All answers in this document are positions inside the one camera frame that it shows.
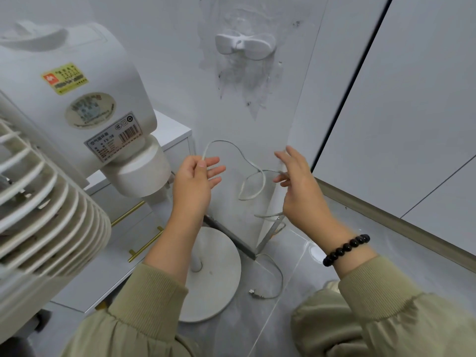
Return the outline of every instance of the gray tile floor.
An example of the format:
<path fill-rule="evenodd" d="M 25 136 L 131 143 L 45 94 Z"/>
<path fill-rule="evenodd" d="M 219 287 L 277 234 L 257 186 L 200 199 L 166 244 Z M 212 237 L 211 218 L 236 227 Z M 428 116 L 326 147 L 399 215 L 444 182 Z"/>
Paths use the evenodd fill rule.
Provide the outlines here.
<path fill-rule="evenodd" d="M 327 199 L 330 209 L 356 232 L 369 234 L 371 245 L 391 259 L 421 288 L 455 301 L 476 315 L 476 274 L 426 249 L 400 234 Z M 206 357 L 298 356 L 291 340 L 289 319 L 292 310 L 328 280 L 337 279 L 332 268 L 321 261 L 323 252 L 292 225 L 273 237 L 265 247 L 284 273 L 284 290 L 272 300 L 252 299 L 249 289 L 272 295 L 279 290 L 276 268 L 266 257 L 252 261 L 241 255 L 241 281 L 234 299 L 218 316 L 198 324 L 180 324 L 179 332 L 192 337 Z M 50 325 L 31 341 L 39 356 L 57 356 L 69 334 L 79 323 L 78 316 L 53 313 Z M 50 348 L 50 335 L 62 330 Z"/>

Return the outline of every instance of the olive green sleeve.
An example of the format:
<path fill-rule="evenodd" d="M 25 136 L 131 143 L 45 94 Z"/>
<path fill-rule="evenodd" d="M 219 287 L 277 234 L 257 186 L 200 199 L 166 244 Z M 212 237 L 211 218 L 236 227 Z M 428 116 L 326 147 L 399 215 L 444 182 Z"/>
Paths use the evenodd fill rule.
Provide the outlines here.
<path fill-rule="evenodd" d="M 62 356 L 197 356 L 194 343 L 176 336 L 187 292 L 167 273 L 139 264 L 109 309 L 84 319 Z"/>
<path fill-rule="evenodd" d="M 424 293 L 386 258 L 356 268 L 339 289 L 377 356 L 472 356 L 476 351 L 471 313 Z"/>

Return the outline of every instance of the olive green pants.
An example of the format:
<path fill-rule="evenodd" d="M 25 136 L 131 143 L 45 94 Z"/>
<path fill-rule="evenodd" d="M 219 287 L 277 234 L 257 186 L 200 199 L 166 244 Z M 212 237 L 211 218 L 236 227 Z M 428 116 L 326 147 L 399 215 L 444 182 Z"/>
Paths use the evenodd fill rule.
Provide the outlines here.
<path fill-rule="evenodd" d="M 371 355 L 346 301 L 329 289 L 317 291 L 294 310 L 291 333 L 303 357 Z"/>

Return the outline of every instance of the black beaded bracelet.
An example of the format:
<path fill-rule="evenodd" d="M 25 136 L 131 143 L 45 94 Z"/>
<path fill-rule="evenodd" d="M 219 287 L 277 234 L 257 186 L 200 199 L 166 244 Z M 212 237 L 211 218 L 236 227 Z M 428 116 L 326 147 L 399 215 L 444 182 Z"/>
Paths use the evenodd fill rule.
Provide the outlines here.
<path fill-rule="evenodd" d="M 334 252 L 330 252 L 328 256 L 324 258 L 322 264 L 325 267 L 330 267 L 337 258 L 342 257 L 346 252 L 350 252 L 352 248 L 357 248 L 361 244 L 368 243 L 370 237 L 368 234 L 360 234 L 351 240 L 348 243 L 345 243 L 341 248 L 337 248 Z"/>

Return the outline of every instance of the red logo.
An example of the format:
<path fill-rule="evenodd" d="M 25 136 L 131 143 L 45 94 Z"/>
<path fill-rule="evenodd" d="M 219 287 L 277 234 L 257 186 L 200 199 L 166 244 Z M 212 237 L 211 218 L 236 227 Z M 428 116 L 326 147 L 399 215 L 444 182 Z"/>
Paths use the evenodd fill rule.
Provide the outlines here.
<path fill-rule="evenodd" d="M 60 81 L 58 80 L 58 78 L 57 78 L 56 76 L 54 76 L 54 74 L 52 74 L 52 73 L 43 75 L 43 78 L 44 78 L 50 85 L 53 85 L 53 84 L 56 84 L 56 83 L 60 82 Z"/>

